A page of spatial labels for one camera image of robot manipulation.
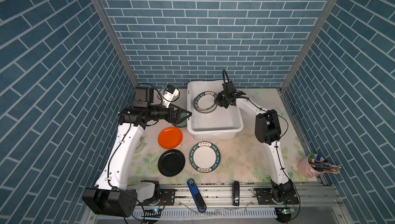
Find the green blue floral plate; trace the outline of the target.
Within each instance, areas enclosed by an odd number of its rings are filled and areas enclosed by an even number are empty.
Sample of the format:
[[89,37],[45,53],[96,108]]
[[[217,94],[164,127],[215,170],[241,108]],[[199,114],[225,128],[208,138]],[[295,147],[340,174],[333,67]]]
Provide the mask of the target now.
[[185,127],[187,127],[187,121],[188,121],[188,119],[185,119],[185,120],[182,121],[180,124],[172,123],[172,125],[173,125],[174,127],[177,127],[177,128],[185,128]]

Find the green rimmed white plate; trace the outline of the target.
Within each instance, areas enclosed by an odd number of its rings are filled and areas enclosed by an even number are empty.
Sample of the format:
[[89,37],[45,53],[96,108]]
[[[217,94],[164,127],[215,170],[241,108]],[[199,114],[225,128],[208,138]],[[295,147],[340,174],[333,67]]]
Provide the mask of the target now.
[[215,98],[217,97],[217,94],[213,91],[205,91],[200,94],[198,94],[193,102],[192,105],[194,109],[200,108],[200,109],[210,109],[214,106],[217,106],[215,103]]
[[189,162],[196,171],[210,173],[219,167],[221,152],[213,143],[199,142],[192,147]]

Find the orange plastic plate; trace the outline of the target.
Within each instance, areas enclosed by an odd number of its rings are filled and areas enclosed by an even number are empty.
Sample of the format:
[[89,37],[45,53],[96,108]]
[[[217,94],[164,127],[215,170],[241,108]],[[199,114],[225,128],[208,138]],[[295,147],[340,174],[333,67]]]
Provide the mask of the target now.
[[163,149],[174,149],[181,144],[183,133],[177,127],[167,127],[158,136],[159,146]]

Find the orange sunburst plate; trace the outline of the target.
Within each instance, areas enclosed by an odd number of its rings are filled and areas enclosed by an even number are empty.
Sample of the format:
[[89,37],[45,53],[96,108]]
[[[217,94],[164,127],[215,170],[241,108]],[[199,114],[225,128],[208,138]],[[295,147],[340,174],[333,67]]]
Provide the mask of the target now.
[[201,114],[210,114],[210,113],[214,112],[214,111],[216,110],[216,108],[217,108],[217,106],[214,106],[214,107],[212,107],[212,108],[210,108],[210,109],[200,109],[200,108],[196,108],[195,110],[196,110],[198,113],[201,113]]

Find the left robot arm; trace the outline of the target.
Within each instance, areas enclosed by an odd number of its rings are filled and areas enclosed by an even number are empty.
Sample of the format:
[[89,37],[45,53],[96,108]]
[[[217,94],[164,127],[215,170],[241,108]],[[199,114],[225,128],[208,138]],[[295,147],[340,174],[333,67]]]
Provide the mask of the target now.
[[179,90],[168,85],[163,92],[155,87],[136,87],[130,107],[118,115],[118,130],[109,160],[91,188],[86,188],[82,200],[97,215],[130,217],[137,205],[157,204],[160,200],[158,181],[144,180],[128,188],[132,158],[148,122],[165,120],[180,124],[192,113],[173,104]]

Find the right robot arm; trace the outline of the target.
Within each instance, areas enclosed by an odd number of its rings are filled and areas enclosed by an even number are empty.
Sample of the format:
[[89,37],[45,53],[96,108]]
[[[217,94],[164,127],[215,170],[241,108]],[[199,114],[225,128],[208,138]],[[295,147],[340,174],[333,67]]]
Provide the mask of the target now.
[[259,106],[251,101],[243,91],[228,88],[225,84],[223,90],[217,94],[215,103],[224,108],[228,108],[230,105],[236,106],[255,117],[255,136],[266,148],[270,161],[273,201],[283,203],[296,195],[294,183],[287,174],[281,153],[281,127],[277,112]]

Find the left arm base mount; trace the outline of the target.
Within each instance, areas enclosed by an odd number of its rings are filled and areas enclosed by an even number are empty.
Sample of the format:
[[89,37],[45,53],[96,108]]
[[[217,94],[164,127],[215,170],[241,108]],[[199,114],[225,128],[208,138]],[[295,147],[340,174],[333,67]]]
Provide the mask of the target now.
[[137,199],[142,205],[174,205],[175,201],[175,189],[156,189],[151,194],[149,191],[138,190]]

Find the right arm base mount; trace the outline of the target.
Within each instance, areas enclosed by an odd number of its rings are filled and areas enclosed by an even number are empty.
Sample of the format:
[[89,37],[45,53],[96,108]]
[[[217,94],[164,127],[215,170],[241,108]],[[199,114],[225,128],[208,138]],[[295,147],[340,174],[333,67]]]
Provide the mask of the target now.
[[279,188],[255,188],[253,194],[259,205],[271,204],[299,204],[299,197],[293,187]]

